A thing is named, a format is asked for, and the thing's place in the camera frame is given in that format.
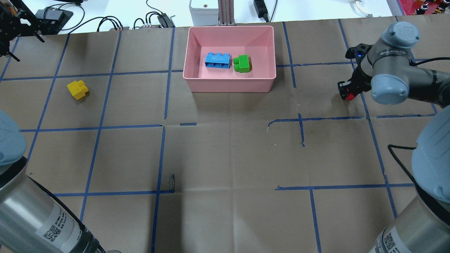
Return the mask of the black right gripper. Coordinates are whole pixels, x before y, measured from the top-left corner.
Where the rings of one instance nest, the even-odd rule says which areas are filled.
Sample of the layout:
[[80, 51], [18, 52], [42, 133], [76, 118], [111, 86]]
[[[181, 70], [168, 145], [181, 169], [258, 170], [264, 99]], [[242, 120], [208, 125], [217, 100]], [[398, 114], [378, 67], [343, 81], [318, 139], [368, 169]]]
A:
[[342, 99], [349, 93], [353, 93], [355, 97], [362, 92], [368, 92], [371, 90], [371, 80], [372, 77], [367, 75], [361, 68], [361, 63], [365, 59], [368, 52], [371, 50], [373, 45], [358, 44], [355, 47], [350, 47], [345, 54], [346, 59], [355, 59], [357, 62], [357, 67], [353, 71], [353, 74], [349, 80], [346, 82], [341, 81], [337, 83], [339, 89], [339, 95]]

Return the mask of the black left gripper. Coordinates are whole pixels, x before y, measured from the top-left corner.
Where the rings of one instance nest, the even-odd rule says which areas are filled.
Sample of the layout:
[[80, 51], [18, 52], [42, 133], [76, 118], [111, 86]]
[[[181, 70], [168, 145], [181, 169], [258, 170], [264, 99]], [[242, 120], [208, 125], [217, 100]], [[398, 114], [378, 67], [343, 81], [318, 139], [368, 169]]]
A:
[[10, 49], [10, 41], [19, 36], [32, 35], [44, 43], [40, 35], [44, 25], [22, 0], [7, 2], [9, 5], [1, 2], [0, 6], [0, 54], [20, 62]]

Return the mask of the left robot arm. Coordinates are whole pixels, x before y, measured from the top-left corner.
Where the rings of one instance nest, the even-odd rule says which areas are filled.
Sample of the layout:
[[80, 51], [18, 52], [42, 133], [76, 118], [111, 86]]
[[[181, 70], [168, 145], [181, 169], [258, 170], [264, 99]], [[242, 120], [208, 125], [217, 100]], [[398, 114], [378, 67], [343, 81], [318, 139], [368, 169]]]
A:
[[1, 112], [1, 244], [14, 253], [104, 253], [99, 240], [53, 193], [30, 178], [26, 140]]

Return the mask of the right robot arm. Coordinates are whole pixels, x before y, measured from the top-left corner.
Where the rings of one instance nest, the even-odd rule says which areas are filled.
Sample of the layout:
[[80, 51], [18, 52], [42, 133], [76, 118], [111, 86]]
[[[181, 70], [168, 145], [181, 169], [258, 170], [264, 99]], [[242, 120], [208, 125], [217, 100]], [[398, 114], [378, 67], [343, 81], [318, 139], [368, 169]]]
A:
[[410, 178], [415, 195], [376, 238], [371, 253], [449, 252], [449, 73], [418, 67], [411, 49], [421, 35], [406, 21], [392, 23], [373, 44], [358, 44], [345, 57], [356, 61], [347, 81], [337, 84], [343, 100], [369, 92], [374, 102], [397, 105], [407, 99], [441, 108], [433, 116], [391, 120], [389, 137], [423, 130], [410, 146], [389, 144], [388, 151]]

